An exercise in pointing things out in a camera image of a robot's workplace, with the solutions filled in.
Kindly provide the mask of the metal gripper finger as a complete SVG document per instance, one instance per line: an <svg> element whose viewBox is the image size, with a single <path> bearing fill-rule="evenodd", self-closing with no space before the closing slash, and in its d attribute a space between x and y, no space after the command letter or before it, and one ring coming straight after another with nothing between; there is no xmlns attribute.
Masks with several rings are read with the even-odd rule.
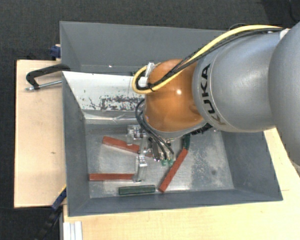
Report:
<svg viewBox="0 0 300 240"><path fill-rule="evenodd" d="M136 158L135 174L132 177L134 182L142 182L146 179L148 163L144 155Z"/></svg>
<svg viewBox="0 0 300 240"><path fill-rule="evenodd" d="M145 130L138 124L130 124L126 127L126 143L128 146L132 144L140 145L146 137Z"/></svg>

